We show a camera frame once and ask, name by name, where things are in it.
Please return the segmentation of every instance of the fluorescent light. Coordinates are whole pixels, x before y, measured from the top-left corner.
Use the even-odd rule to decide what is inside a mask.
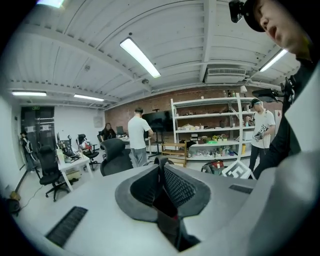
[[[13,91],[14,96],[47,96],[45,92],[39,91]]]
[[[60,8],[60,6],[63,4],[63,2],[64,2],[64,0],[39,0],[36,4]]]
[[[103,102],[104,101],[103,98],[95,98],[95,97],[89,97],[89,96],[84,96],[84,95],[79,95],[79,94],[75,94],[74,97],[81,98],[81,99],[98,101],[98,102]]]
[[[264,64],[259,71],[265,72],[268,68],[270,68],[273,64],[275,64],[278,60],[281,59],[288,51],[282,50],[277,55],[275,55],[270,61],[268,61],[266,64]]]
[[[139,47],[132,41],[131,38],[125,39],[120,43],[120,46],[132,57],[135,58],[137,62],[139,62],[145,69],[150,73],[153,78],[160,77],[160,73],[155,68],[154,65],[150,62],[150,60],[144,55],[144,53],[139,49]]]

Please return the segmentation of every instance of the man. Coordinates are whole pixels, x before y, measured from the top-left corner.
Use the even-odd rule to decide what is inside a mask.
[[[246,121],[254,127],[254,132],[251,141],[251,156],[249,168],[254,171],[258,155],[262,160],[270,146],[271,134],[276,129],[274,115],[264,109],[262,102],[254,98],[251,101],[251,108],[256,111],[253,114],[253,119],[250,116],[246,117]]]
[[[32,156],[32,146],[31,146],[31,142],[28,140],[27,137],[27,132],[25,130],[23,130],[21,133],[21,145],[23,148],[23,153],[25,156],[25,160],[26,160],[26,170],[28,172],[33,173],[36,168],[35,168],[35,163],[34,163],[34,158]]]
[[[143,112],[142,108],[136,108],[134,117],[128,122],[130,148],[137,167],[143,166],[147,162],[144,133],[149,132],[149,136],[154,134],[147,121],[142,119]]]
[[[257,32],[265,32],[278,46],[288,50],[301,63],[294,79],[294,98],[297,99],[307,85],[319,61],[319,36],[314,30],[318,1],[305,0],[247,0],[244,4],[244,18]],[[283,113],[291,103],[283,102]],[[286,158],[301,151],[297,138],[285,116],[265,157],[254,170],[258,179],[267,168],[276,167]]]

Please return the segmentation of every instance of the ceiling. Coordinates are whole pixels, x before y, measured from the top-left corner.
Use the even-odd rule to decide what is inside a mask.
[[[19,98],[23,106],[101,109],[203,86],[207,67],[245,69],[246,82],[255,86],[279,85],[294,74],[299,62],[290,53],[258,72],[279,47],[243,19],[232,23],[228,2],[65,0],[60,8],[38,4],[9,42],[0,72],[9,90],[47,92],[44,98]],[[129,36],[161,77],[153,78],[120,47]]]

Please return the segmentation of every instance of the red brick wall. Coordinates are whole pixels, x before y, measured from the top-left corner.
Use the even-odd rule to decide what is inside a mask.
[[[218,88],[191,88],[184,90],[177,90],[173,92],[163,93],[156,96],[151,96],[148,98],[136,100],[110,110],[105,111],[105,121],[111,123],[114,130],[116,130],[117,126],[123,126],[123,130],[126,132],[128,130],[128,121],[134,116],[134,110],[137,107],[143,109],[143,113],[152,113],[154,109],[159,109],[159,111],[171,110],[171,99],[174,102],[182,102],[182,101],[190,101],[201,99],[203,96],[205,99],[207,98],[222,98],[224,97],[223,91],[231,90],[235,93],[240,92],[240,87],[218,87]],[[256,87],[248,87],[248,92],[246,93],[247,97],[253,97],[252,91],[257,90]],[[281,110],[281,103],[263,103],[264,107],[267,110]],[[237,105],[233,106],[235,110],[238,110]],[[195,106],[195,107],[186,107],[179,108],[177,110],[179,115],[183,115],[185,113],[193,112],[193,114],[206,114],[212,112],[223,112],[228,110],[228,106],[226,104],[221,105],[206,105],[206,106]],[[227,116],[223,117],[208,117],[208,118],[194,118],[194,119],[181,119],[178,120],[178,126],[181,127],[186,124],[190,124],[193,126],[199,126],[200,123],[209,127],[218,127],[220,125],[220,120],[225,123],[225,126],[230,125],[230,119]],[[235,118],[236,124],[239,124],[239,120]],[[180,139],[188,139],[190,137],[189,134],[180,134]],[[173,132],[166,132],[164,134],[164,140],[167,142],[171,142],[173,140]]]

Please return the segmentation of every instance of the white t-shirt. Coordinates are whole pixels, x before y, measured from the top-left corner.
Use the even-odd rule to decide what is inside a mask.
[[[144,149],[146,147],[144,133],[150,129],[146,120],[137,116],[131,118],[128,122],[130,148],[135,150]]]
[[[269,110],[264,110],[261,114],[256,112],[253,115],[253,118],[255,122],[255,127],[254,127],[251,144],[257,148],[268,149],[270,146],[270,140],[271,140],[270,134],[264,136],[263,139],[260,139],[259,141],[256,141],[254,136],[258,132],[264,133],[267,130],[267,128],[269,129],[270,126],[276,125],[275,117]]]

